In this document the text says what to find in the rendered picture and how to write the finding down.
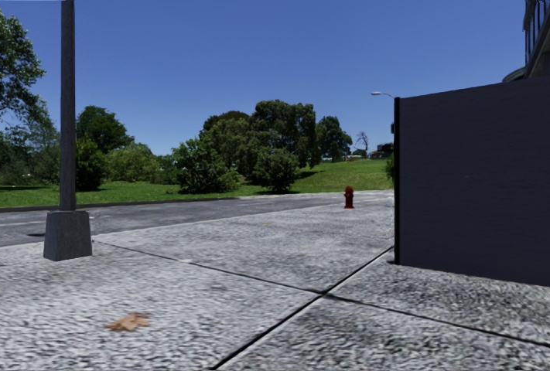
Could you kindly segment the trees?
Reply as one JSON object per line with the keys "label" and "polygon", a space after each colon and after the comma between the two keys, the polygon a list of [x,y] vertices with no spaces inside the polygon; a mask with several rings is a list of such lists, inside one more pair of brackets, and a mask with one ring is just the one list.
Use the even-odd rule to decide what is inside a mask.
{"label": "trees", "polygon": [[[0,2],[0,172],[57,184],[60,134],[32,86],[59,72],[60,3]],[[349,0],[75,0],[78,175],[231,189],[342,155],[325,97],[353,74]]]}

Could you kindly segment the dark building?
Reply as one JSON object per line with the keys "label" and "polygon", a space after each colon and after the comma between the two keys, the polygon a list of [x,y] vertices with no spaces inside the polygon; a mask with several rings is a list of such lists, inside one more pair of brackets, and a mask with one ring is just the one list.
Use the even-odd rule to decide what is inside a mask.
{"label": "dark building", "polygon": [[550,287],[550,76],[395,101],[395,263]]}

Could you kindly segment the grey pole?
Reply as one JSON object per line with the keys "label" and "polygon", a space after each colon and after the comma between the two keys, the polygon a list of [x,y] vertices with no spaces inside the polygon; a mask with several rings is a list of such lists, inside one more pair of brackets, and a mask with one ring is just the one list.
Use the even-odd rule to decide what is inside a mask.
{"label": "grey pole", "polygon": [[61,0],[60,208],[46,216],[43,257],[71,260],[92,254],[89,214],[77,209],[74,0]]}

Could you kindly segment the pale concrete building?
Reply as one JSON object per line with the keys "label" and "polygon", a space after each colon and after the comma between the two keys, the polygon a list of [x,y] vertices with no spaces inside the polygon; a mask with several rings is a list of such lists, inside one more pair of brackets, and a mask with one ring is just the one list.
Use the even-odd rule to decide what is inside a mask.
{"label": "pale concrete building", "polygon": [[523,30],[525,64],[504,82],[550,76],[550,0],[525,0]]}

